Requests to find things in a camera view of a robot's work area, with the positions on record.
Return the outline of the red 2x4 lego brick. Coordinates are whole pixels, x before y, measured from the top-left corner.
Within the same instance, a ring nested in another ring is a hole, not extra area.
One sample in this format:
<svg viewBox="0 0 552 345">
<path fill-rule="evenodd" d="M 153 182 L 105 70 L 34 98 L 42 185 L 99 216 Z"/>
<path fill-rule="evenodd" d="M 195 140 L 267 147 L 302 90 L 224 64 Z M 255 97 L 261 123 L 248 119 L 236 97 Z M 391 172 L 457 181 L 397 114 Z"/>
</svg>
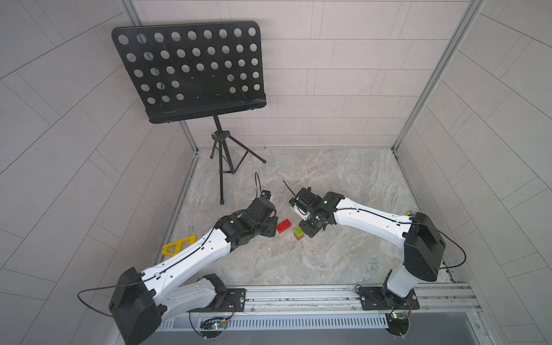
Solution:
<svg viewBox="0 0 552 345">
<path fill-rule="evenodd" d="M 286 219 L 277 225 L 277 232 L 278 234 L 281 234 L 290 227 L 292 227 L 292 223 Z"/>
</svg>

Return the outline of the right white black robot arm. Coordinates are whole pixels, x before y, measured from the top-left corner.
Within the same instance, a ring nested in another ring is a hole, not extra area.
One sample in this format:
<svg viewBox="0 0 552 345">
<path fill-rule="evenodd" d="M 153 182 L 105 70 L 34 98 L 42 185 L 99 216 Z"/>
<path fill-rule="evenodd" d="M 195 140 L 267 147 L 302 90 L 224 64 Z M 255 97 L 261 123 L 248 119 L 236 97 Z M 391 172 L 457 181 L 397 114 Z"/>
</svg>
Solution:
<svg viewBox="0 0 552 345">
<path fill-rule="evenodd" d="M 302 188 L 289 204 L 301 216 L 300 228 L 310 238 L 328 225 L 343 225 L 366 231 L 403 250 L 402 263 L 386 277 L 380 291 L 379 299 L 388 306 L 404 304 L 418 283 L 437 281 L 446 242 L 427 215 L 389 214 L 334 192 L 320 197 L 309 188 Z"/>
</svg>

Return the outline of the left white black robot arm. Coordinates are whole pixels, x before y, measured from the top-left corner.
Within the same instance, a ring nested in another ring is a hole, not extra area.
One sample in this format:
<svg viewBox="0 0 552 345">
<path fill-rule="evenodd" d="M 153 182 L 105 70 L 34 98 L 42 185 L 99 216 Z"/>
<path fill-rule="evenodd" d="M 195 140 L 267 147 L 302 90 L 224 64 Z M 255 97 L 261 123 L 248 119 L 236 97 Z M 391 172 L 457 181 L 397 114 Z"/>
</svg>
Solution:
<svg viewBox="0 0 552 345">
<path fill-rule="evenodd" d="M 252 238 L 274 237 L 277 211 L 270 198 L 270 191 L 262 191 L 246 209 L 221 217 L 212 230 L 168 260 L 141 272 L 135 267 L 124 271 L 109 303 L 124 343 L 142 343 L 164 320 L 179 313 L 218 310 L 227 288 L 217 275 L 207 275 L 190 285 L 185 282 Z"/>
</svg>

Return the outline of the green 2x2 lego brick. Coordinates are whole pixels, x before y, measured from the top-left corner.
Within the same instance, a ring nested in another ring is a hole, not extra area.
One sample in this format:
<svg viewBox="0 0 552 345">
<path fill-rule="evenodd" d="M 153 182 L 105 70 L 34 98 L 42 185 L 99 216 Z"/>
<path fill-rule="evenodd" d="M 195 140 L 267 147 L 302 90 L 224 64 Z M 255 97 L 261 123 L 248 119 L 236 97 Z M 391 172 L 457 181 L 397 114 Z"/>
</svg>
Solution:
<svg viewBox="0 0 552 345">
<path fill-rule="evenodd" d="M 294 230 L 294 234 L 295 234 L 296 237 L 303 237 L 304 236 L 303 230 L 299 227 Z"/>
</svg>

